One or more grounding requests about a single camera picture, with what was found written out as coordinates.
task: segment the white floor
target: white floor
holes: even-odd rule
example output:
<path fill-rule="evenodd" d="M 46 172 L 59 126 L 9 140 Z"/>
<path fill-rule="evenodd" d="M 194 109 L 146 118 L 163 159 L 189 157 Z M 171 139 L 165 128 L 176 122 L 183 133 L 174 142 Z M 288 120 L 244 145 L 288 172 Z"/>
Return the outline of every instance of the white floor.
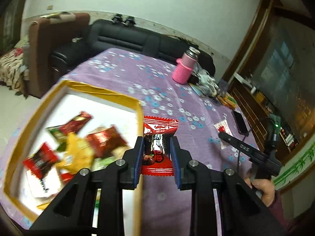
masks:
<path fill-rule="evenodd" d="M 15 91 L 8 87 L 0 86 L 0 157 L 19 122 L 32 113 L 39 103 L 38 98 L 29 96 L 25 99 L 23 95 L 16 96 Z"/>

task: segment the thermos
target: thermos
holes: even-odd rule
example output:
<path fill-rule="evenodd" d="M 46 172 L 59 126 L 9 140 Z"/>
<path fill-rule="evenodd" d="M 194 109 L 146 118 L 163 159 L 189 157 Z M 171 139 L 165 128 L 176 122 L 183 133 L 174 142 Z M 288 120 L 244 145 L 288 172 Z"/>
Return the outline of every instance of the thermos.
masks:
<path fill-rule="evenodd" d="M 189 47 L 183 54 L 182 58 L 176 60 L 177 67 L 173 71 L 172 78 L 174 81 L 180 84 L 186 84 L 193 69 L 195 63 L 198 61 L 198 55 L 200 51 L 194 47 Z"/>

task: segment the yellow candy wrapper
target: yellow candy wrapper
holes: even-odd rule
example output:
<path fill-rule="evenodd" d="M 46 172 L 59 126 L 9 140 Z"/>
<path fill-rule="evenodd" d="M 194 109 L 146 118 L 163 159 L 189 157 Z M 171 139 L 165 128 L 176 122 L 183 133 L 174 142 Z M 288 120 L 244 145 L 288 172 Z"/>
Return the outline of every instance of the yellow candy wrapper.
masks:
<path fill-rule="evenodd" d="M 67 148 L 61 162 L 56 164 L 58 169 L 66 169 L 71 174 L 76 174 L 80 169 L 91 168 L 94 160 L 94 151 L 84 138 L 79 138 L 74 133 L 69 133 Z"/>

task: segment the smartphone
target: smartphone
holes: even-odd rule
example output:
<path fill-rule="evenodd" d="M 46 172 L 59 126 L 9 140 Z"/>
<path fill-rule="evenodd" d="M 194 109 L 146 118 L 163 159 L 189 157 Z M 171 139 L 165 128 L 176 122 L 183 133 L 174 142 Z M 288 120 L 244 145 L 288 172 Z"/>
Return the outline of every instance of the smartphone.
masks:
<path fill-rule="evenodd" d="M 237 129 L 238 129 L 238 132 L 241 135 L 246 135 L 247 132 L 248 132 L 248 129 L 246 127 L 246 124 L 245 124 L 245 121 L 243 119 L 243 116 L 239 112 L 236 112 L 236 111 L 232 111 L 232 114 L 233 114 L 234 120 L 236 122 L 236 126 L 237 126 Z"/>

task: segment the table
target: table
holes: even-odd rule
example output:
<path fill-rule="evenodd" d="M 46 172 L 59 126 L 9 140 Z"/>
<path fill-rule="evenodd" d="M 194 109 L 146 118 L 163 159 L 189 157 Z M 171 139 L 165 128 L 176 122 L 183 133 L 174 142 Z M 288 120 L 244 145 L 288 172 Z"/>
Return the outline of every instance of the table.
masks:
<path fill-rule="evenodd" d="M 140 100 L 145 115 L 178 119 L 175 136 L 193 159 L 218 171 L 228 167 L 236 169 L 237 150 L 231 146 L 221 150 L 214 127 L 226 119 L 233 136 L 242 139 L 231 110 L 207 98 L 199 98 L 188 85 L 174 82 L 171 77 L 174 67 L 152 57 L 112 48 L 85 61 L 63 79 L 133 96 Z M 26 121 L 27 118 L 10 138 L 0 160 L 0 202 L 11 218 L 28 229 L 31 222 L 2 194 L 10 151 Z M 252 133 L 245 142 L 258 147 Z M 239 165 L 240 174 L 244 176 L 251 166 L 246 155 L 241 154 Z M 178 190 L 173 177 L 144 176 L 141 235 L 189 235 L 190 211 L 191 191 Z"/>

